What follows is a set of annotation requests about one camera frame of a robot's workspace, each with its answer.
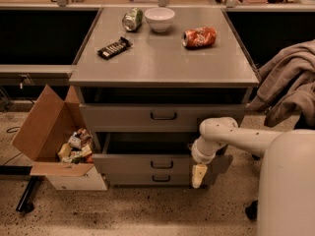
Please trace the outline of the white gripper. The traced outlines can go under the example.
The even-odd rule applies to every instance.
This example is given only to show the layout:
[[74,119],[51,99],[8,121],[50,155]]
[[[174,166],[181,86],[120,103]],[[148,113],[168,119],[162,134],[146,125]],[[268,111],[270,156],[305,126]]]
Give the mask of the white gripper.
[[192,167],[192,186],[198,189],[208,171],[208,166],[215,158],[216,153],[224,147],[223,143],[206,141],[203,137],[198,138],[191,147],[191,156],[196,163]]

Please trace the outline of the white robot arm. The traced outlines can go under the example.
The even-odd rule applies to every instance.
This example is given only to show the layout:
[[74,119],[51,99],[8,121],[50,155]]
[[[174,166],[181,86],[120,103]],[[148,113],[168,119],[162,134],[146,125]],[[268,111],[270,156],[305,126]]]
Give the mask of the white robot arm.
[[315,131],[245,129],[231,117],[209,118],[191,147],[192,186],[198,188],[208,165],[225,146],[262,159],[257,236],[315,236]]

